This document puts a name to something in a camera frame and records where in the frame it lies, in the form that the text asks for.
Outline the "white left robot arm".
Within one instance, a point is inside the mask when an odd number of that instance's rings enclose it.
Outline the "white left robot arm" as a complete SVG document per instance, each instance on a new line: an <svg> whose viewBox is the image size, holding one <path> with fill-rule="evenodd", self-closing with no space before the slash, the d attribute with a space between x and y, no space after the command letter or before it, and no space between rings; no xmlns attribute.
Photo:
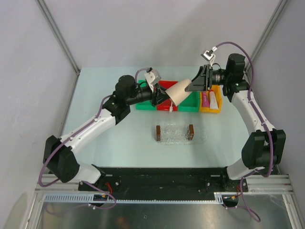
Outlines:
<svg viewBox="0 0 305 229"><path fill-rule="evenodd" d="M121 122L130 113L131 105L149 101L157 106L168 99L165 88L159 85L160 79L156 71L151 71L145 74L146 85L141 86L133 76L121 76L113 93L102 100L97 114L69 134L59 138L52 135L46 140L42 168L51 171L57 181L67 183L76 179L87 181L96 191L103 189L105 178L101 171L97 166L78 162L77 153Z"/></svg>

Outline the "beige cup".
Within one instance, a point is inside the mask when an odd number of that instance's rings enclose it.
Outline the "beige cup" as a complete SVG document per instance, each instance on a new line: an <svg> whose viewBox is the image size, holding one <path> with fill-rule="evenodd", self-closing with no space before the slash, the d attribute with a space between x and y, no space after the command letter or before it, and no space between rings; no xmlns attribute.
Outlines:
<svg viewBox="0 0 305 229"><path fill-rule="evenodd" d="M185 90L191 83L192 81L190 79L184 79L165 91L175 106L178 106L192 93Z"/></svg>

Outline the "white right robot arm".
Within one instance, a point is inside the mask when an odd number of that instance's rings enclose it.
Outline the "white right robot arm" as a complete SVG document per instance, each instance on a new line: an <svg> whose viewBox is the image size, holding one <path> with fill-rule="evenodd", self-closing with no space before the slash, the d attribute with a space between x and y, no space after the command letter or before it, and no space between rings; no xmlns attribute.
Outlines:
<svg viewBox="0 0 305 229"><path fill-rule="evenodd" d="M221 85L223 94L241 115L249 137L242 148L241 159L226 168L227 175L220 179L224 191L232 191L237 180L256 172L262 173L267 168L269 176L275 165L281 162L286 134L276 129L259 108L250 84L244 79L245 57L241 54L230 54L226 68L214 70L215 55L205 51L202 57L209 64L201 66L197 75L186 87L187 92L203 92L213 85Z"/></svg>

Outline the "clear glass tray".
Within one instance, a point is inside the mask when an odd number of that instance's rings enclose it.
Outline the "clear glass tray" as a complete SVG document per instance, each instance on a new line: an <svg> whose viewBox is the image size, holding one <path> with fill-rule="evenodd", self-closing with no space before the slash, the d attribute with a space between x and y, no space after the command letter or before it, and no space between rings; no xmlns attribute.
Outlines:
<svg viewBox="0 0 305 229"><path fill-rule="evenodd" d="M196 124L162 124L155 127L152 136L161 145L195 145L207 141L208 133Z"/></svg>

